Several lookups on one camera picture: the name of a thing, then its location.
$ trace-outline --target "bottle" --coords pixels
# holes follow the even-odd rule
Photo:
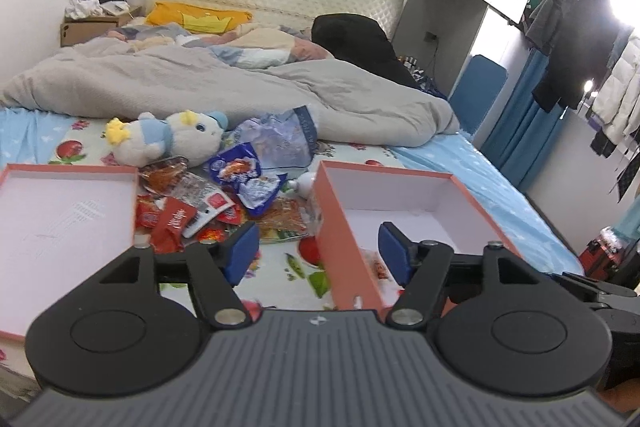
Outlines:
[[[300,174],[297,180],[289,180],[289,187],[293,188],[301,198],[308,198],[311,193],[311,187],[316,181],[315,172],[304,172]]]

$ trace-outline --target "gray coat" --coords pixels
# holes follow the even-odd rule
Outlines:
[[[562,19],[577,0],[542,0],[533,10],[533,20],[526,36],[543,54],[548,55],[556,44]]]

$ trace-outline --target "wooden nightstand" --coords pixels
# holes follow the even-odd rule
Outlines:
[[[82,20],[65,19],[60,25],[60,46],[73,46],[87,42],[94,37],[104,35],[107,31],[120,28],[129,23],[142,12],[141,6],[134,6],[121,15],[103,15],[88,17]]]

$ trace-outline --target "stuffed toy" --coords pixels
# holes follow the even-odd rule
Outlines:
[[[218,152],[227,125],[228,120],[221,112],[204,114],[187,110],[166,120],[157,120],[144,112],[130,123],[114,118],[107,124],[104,137],[121,165],[144,167],[163,156],[184,156],[189,166],[194,167]]]

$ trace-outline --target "gray ribbed surface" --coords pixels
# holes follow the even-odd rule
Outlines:
[[[265,311],[251,328],[214,335],[193,367],[154,391],[113,401],[46,391],[12,421],[15,427],[622,423],[590,393],[547,404],[482,393],[448,373],[419,334],[390,330],[367,311]]]

